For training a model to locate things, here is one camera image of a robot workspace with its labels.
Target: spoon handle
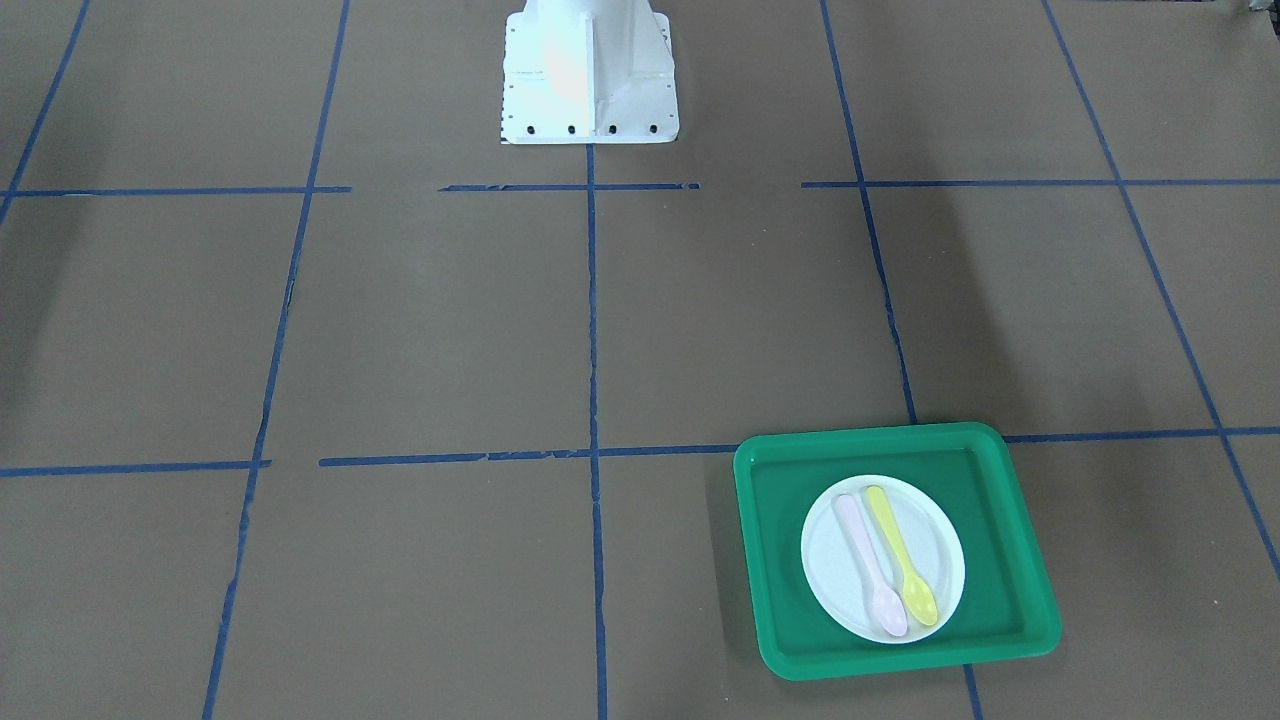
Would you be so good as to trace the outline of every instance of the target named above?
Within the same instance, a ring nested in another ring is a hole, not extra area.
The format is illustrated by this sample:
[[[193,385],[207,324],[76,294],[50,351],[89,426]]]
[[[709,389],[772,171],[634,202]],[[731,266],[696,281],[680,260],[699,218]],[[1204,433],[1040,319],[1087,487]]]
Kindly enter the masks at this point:
[[[836,519],[840,521],[840,529],[845,533],[845,541],[858,551],[858,557],[861,559],[863,565],[872,577],[872,584],[877,587],[888,585],[888,582],[884,580],[884,574],[881,573],[879,561],[876,560],[876,548],[872,547],[872,537],[867,533],[867,525],[863,524],[863,516],[858,511],[854,496],[836,496],[835,506]]]
[[[890,507],[888,496],[884,495],[884,488],[869,486],[863,493],[867,496],[867,507],[870,509],[872,516],[879,523],[881,530],[884,530],[884,539],[888,542],[890,550],[893,551],[897,564],[902,568],[902,574],[916,575],[915,566],[911,565],[911,556],[906,552],[906,543],[902,542],[902,532],[897,528],[893,509]]]

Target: pink spoon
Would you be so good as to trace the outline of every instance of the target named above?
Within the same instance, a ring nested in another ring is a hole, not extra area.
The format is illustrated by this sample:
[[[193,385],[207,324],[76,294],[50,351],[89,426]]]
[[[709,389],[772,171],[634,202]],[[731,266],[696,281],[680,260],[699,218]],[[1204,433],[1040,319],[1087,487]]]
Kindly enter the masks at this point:
[[[906,634],[906,607],[902,598],[893,588],[888,587],[884,574],[881,573],[879,562],[876,560],[876,550],[872,547],[872,538],[867,534],[867,525],[863,524],[863,515],[858,511],[858,502],[851,495],[838,495],[833,503],[836,519],[840,529],[845,533],[845,541],[855,551],[854,555],[863,561],[868,575],[872,579],[872,616],[884,630],[900,638]]]

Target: gray surface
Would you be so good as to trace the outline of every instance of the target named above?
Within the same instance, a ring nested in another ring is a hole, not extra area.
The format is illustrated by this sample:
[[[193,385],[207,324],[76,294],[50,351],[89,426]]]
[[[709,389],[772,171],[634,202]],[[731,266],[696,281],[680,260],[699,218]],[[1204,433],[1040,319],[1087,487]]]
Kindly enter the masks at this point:
[[[1125,178],[1280,176],[1263,15],[1052,6]],[[855,178],[822,6],[671,0],[685,133],[595,179],[699,190],[436,192],[588,182],[497,143],[518,8],[352,4],[317,167],[351,193],[6,201],[0,716],[198,717],[211,667],[218,719],[1274,715],[1276,184],[1128,188],[1180,325],[1115,186],[872,188],[873,236],[800,187]],[[3,187],[77,10],[0,8]],[[93,4],[19,188],[303,186],[339,12]],[[1111,182],[1041,5],[831,19],[868,179]],[[909,421],[881,270],[919,419],[1046,436],[1011,439],[1062,646],[973,688],[755,650],[727,450]]]

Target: plate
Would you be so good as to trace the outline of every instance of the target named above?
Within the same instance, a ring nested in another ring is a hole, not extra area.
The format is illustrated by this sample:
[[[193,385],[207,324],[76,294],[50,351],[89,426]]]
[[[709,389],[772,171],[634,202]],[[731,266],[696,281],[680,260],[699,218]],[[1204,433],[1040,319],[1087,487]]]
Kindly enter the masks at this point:
[[[847,493],[858,500],[881,571],[890,585],[901,593],[902,570],[863,496],[863,491],[870,486],[884,489],[911,564],[929,584],[938,605],[937,624],[923,625],[909,612],[906,634],[900,638],[888,634],[870,615],[870,577],[845,541],[832,507],[840,495]],[[809,588],[832,619],[858,637],[884,644],[918,642],[938,632],[955,614],[964,592],[964,552],[951,520],[919,488],[887,475],[855,475],[823,491],[809,507],[804,521],[800,561]]]

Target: white bracket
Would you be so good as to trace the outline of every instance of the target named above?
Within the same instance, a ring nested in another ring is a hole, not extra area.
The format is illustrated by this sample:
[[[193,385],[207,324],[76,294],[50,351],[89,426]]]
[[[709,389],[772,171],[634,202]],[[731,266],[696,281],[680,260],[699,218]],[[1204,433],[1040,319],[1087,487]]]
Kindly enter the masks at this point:
[[[648,0],[526,0],[507,18],[502,141],[671,142],[671,23]]]

